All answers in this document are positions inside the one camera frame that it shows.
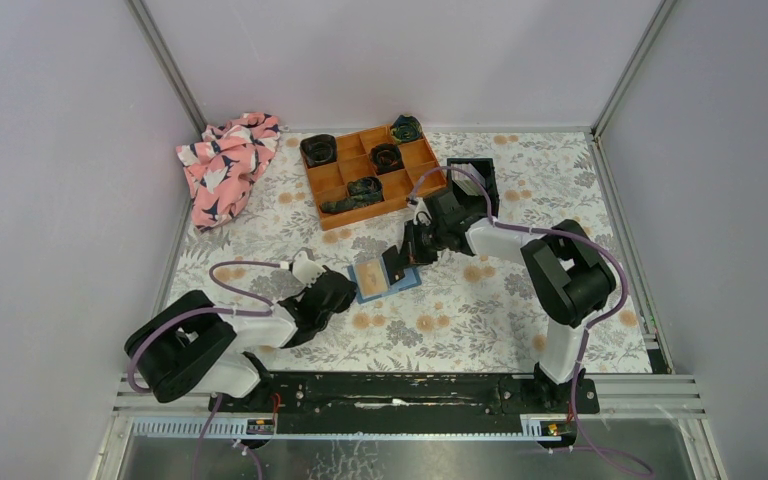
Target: floral tablecloth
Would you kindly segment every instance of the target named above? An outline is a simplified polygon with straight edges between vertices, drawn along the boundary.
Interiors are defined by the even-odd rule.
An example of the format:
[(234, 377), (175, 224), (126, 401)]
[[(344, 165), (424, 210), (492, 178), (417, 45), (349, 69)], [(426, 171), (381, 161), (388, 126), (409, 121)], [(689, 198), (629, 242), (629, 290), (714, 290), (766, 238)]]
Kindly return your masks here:
[[(401, 243), (408, 210), (323, 232), (301, 163), (299, 140), (284, 134), (248, 207), (208, 233), (190, 225), (169, 303), (202, 289), (219, 304), (250, 305), (210, 281), (214, 263), (288, 260), (301, 247), (345, 272), (348, 265)], [(448, 157), (492, 157), (505, 222), (550, 227), (574, 218), (596, 242), (616, 252), (596, 174), (581, 133), (428, 133), (441, 163)], [(422, 285), (378, 301), (353, 304), (300, 347), (259, 347), (271, 370), (530, 372), (546, 346), (548, 318), (527, 272), (495, 258), (444, 252), (421, 267)], [(273, 299), (297, 293), (289, 272), (228, 268), (218, 276)], [(612, 299), (616, 301), (616, 292)], [(650, 372), (632, 301), (590, 337), (585, 366), (599, 372)]]

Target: crumpled cloth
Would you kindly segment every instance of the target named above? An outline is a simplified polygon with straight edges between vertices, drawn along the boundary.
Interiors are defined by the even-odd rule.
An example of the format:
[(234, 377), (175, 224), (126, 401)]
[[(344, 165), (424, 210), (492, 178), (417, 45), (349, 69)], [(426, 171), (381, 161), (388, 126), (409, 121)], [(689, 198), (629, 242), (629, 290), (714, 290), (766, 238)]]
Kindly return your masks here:
[(177, 147), (200, 231), (234, 219), (249, 203), (254, 183), (278, 148), (278, 117), (246, 113), (224, 127), (208, 125), (202, 141)]

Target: table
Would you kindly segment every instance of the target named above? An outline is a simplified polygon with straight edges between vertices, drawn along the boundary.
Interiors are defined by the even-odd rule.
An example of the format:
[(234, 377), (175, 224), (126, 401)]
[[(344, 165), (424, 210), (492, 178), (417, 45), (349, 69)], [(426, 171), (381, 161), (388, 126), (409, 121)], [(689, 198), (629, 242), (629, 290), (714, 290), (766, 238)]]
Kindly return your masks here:
[[(345, 272), (401, 243), (409, 217), (400, 210), (323, 232), (301, 163), (304, 134), (283, 134), (275, 159), (251, 200), (230, 224), (207, 233), (185, 231), (168, 303), (202, 289), (217, 304), (251, 305), (213, 284), (220, 261), (281, 261), (301, 247)], [(596, 242), (619, 254), (587, 142), (582, 133), (428, 133), (445, 164), (449, 157), (492, 157), (509, 223), (550, 227), (574, 218)], [(222, 280), (273, 299), (301, 286), (289, 272), (263, 267), (218, 271)], [(353, 304), (332, 317), (311, 342), (293, 349), (258, 347), (270, 370), (531, 372), (546, 347), (548, 319), (521, 266), (495, 258), (441, 254), (421, 267), (422, 285), (378, 301)], [(609, 305), (618, 295), (611, 298)], [(584, 366), (593, 372), (651, 372), (631, 299), (593, 329)]]

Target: wooden compartment box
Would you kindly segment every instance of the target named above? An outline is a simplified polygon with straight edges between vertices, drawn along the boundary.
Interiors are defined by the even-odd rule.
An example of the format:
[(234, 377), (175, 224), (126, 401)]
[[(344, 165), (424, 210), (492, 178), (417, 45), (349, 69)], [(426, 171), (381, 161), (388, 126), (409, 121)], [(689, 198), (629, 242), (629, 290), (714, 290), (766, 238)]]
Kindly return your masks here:
[[(399, 145), (403, 169), (376, 175), (369, 154), (382, 143), (396, 143), (390, 137), (390, 127), (386, 125), (337, 137), (337, 161), (334, 163), (309, 168), (302, 160), (323, 230), (342, 227), (407, 207), (405, 199), (422, 174), (439, 166), (428, 139), (423, 135), (419, 140)], [(381, 180), (384, 188), (383, 202), (337, 214), (324, 213), (319, 208), (322, 202), (346, 198), (346, 185), (349, 182), (374, 176)], [(445, 186), (446, 176), (443, 172), (434, 172), (426, 178), (419, 193), (425, 195)]]

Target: white wall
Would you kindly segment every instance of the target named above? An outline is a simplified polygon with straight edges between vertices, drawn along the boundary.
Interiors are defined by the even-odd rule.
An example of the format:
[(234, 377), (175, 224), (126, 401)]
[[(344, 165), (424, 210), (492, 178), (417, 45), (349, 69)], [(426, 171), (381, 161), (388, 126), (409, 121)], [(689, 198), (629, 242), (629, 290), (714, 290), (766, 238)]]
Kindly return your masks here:
[(0, 1), (0, 479), (86, 477), (194, 133), (123, 1)]
[(591, 125), (658, 0), (148, 0), (209, 122)]
[(732, 479), (768, 479), (768, 2), (679, 2), (604, 136)]

